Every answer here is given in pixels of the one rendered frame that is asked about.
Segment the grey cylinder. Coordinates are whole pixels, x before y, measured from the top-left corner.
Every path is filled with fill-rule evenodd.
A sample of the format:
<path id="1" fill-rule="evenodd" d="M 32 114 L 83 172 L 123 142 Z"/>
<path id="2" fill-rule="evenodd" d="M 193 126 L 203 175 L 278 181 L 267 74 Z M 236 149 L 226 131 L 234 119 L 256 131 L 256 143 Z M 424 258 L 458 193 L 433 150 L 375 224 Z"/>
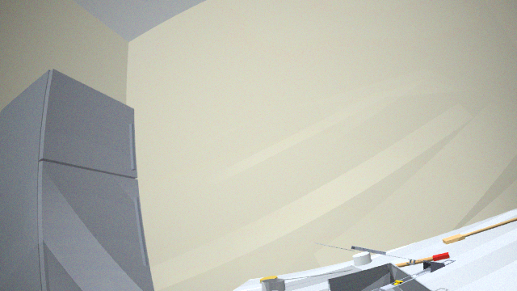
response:
<path id="1" fill-rule="evenodd" d="M 359 267 L 361 265 L 370 264 L 372 262 L 370 254 L 371 253 L 366 251 L 353 255 L 354 265 Z"/>

